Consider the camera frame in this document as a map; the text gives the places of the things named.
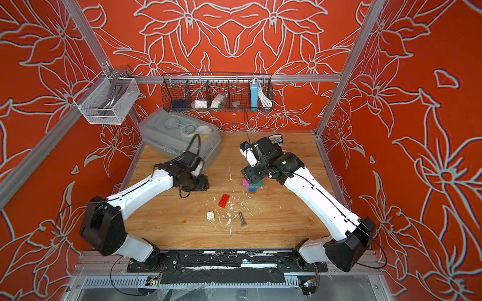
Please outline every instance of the tape roll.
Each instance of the tape roll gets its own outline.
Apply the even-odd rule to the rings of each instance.
[[[168,130],[173,130],[179,128],[181,124],[177,118],[169,118],[164,122],[164,127]]]
[[[198,127],[198,129],[196,130],[196,133],[199,134],[199,136],[207,136],[209,134],[211,134],[213,132],[213,129],[211,129],[210,126],[207,126],[207,125],[201,125],[200,127]]]
[[[185,125],[182,129],[181,129],[181,134],[183,136],[186,136],[186,137],[192,137],[196,134],[196,130],[197,130],[197,126],[195,126],[194,124],[188,124],[188,125]]]

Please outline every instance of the white wire basket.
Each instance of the white wire basket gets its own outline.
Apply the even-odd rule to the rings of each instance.
[[[118,84],[129,81],[126,92],[112,105],[104,108],[107,103],[107,94],[110,82],[106,78],[96,89],[78,106],[80,112],[91,124],[122,124],[139,96],[139,87],[135,79],[119,79]]]

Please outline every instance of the clear plastic container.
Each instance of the clear plastic container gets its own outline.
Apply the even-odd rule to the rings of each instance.
[[[139,123],[142,138],[158,153],[175,158],[186,150],[192,137],[201,136],[199,156],[204,159],[206,171],[219,153],[221,136],[218,128],[208,122],[198,120],[182,113],[168,113],[158,108],[144,121]],[[196,153],[198,139],[194,140],[190,151]]]

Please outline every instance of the blue power bank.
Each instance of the blue power bank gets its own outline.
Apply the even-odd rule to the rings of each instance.
[[[249,88],[251,91],[251,112],[256,112],[258,110],[258,87],[259,82],[250,82]]]

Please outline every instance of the white cable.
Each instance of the white cable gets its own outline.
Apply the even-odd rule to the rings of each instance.
[[[255,80],[258,81],[258,97],[259,97],[259,100],[261,100],[261,104],[262,104],[263,107],[265,107],[265,108],[272,107],[272,106],[273,106],[273,103],[269,100],[269,98],[267,98],[267,97],[263,94],[263,89],[261,88],[261,83],[259,82],[259,80],[258,80],[257,78],[254,78],[254,79],[253,79],[253,83],[254,83]]]

